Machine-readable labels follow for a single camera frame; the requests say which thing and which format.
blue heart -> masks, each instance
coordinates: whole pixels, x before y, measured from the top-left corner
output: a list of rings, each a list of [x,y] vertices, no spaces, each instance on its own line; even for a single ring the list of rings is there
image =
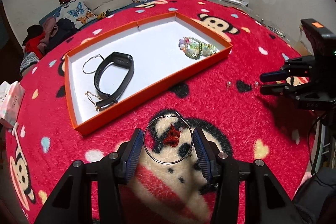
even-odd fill
[[[282,57],[285,59],[285,60],[288,60],[289,57],[287,55],[285,55],[284,53],[282,53]]]
[[[44,153],[47,153],[48,150],[49,150],[49,147],[50,147],[50,138],[48,137],[43,137],[41,139],[41,145],[42,145],[42,148],[43,148],[43,152]]]
[[[56,61],[57,61],[57,60],[53,60],[53,61],[51,61],[51,62],[49,63],[49,68],[51,68],[53,65],[55,65]]]

black cable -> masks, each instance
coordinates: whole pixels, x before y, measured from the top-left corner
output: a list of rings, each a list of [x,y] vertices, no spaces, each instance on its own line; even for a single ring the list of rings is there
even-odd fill
[[[322,116],[320,116],[319,118],[316,119],[316,121],[312,124],[312,126],[310,127],[309,131],[308,131],[308,136],[307,136],[307,146],[308,146],[308,153],[309,153],[309,161],[310,161],[310,165],[311,165],[311,169],[314,173],[314,175],[316,176],[316,178],[319,180],[319,182],[321,182],[322,184],[326,185],[326,186],[330,186],[330,187],[333,187],[333,186],[336,186],[336,183],[335,184],[328,184],[328,183],[325,183],[323,182],[322,180],[320,180],[320,178],[318,177],[316,171],[315,171],[315,167],[313,166],[313,162],[311,160],[311,154],[310,154],[310,142],[309,142],[309,139],[310,139],[310,133],[311,131],[313,130],[313,128],[315,127],[315,125],[318,123],[318,121],[320,121],[325,115],[327,114],[327,112],[325,112]]]

black smart band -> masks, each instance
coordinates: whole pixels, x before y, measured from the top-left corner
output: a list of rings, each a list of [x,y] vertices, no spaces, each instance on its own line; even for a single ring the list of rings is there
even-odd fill
[[[99,82],[100,78],[106,69],[106,67],[110,64],[114,63],[118,67],[126,68],[128,69],[128,73],[126,74],[124,80],[122,81],[121,85],[118,87],[118,89],[115,91],[115,93],[107,94],[100,90],[99,88]],[[93,84],[98,91],[98,94],[100,97],[102,97],[103,100],[96,103],[97,107],[104,107],[109,104],[116,104],[118,101],[118,98],[122,95],[122,93],[125,91],[128,83],[132,79],[132,76],[134,74],[134,62],[133,57],[129,54],[123,54],[120,52],[113,52],[110,54],[107,58],[105,58],[102,63],[98,66],[96,73],[94,74],[93,78]]]

red clothing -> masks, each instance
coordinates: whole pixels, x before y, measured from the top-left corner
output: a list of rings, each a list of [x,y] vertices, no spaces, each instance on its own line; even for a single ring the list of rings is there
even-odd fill
[[[37,48],[37,45],[40,44],[41,39],[45,37],[45,32],[42,32],[38,37],[29,39],[25,45],[25,52],[34,52],[38,59],[42,59],[43,54]]]

silver hoop earring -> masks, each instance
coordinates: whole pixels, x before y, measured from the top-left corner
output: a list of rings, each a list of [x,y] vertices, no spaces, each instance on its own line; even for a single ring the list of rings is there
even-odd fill
[[[89,58],[88,60],[86,60],[85,63],[83,64],[82,70],[83,70],[83,72],[84,72],[86,75],[90,75],[90,74],[96,72],[96,71],[85,72],[85,71],[84,71],[84,66],[85,66],[85,64],[86,64],[87,62],[89,62],[91,59],[94,59],[94,58],[97,58],[97,57],[100,57],[102,60],[104,60],[104,58],[103,58],[100,54],[98,54],[98,55],[95,55],[95,56],[90,57],[90,58]]]
[[[178,117],[178,118],[180,118],[180,119],[182,120],[182,122],[184,122],[184,123],[186,124],[187,128],[188,128],[189,131],[190,131],[190,135],[191,135],[191,144],[190,144],[189,151],[188,151],[187,154],[185,154],[181,159],[176,160],[176,161],[173,161],[173,162],[164,162],[164,161],[160,161],[160,160],[154,158],[154,157],[149,153],[149,151],[148,151],[148,149],[147,149],[147,146],[146,146],[146,143],[145,143],[145,137],[146,137],[146,132],[147,132],[148,128],[151,126],[152,123],[154,123],[156,120],[161,119],[161,118],[169,119],[169,118],[171,118],[171,117]],[[184,160],[186,157],[188,157],[189,154],[191,153],[191,151],[192,151],[192,149],[193,149],[193,143],[194,143],[193,131],[191,130],[191,127],[188,125],[188,123],[181,117],[181,115],[180,115],[178,112],[176,112],[176,115],[174,115],[174,114],[169,114],[169,115],[164,115],[164,116],[160,116],[160,117],[155,118],[154,120],[152,120],[152,121],[148,124],[148,126],[146,127],[146,129],[145,129],[145,131],[144,131],[144,133],[143,133],[143,147],[145,148],[146,153],[148,154],[148,156],[149,156],[152,160],[154,160],[154,161],[156,161],[156,162],[158,162],[158,163],[160,163],[160,164],[166,164],[166,165],[169,165],[169,164],[176,164],[176,163],[178,163],[178,162],[183,161],[183,160]]]

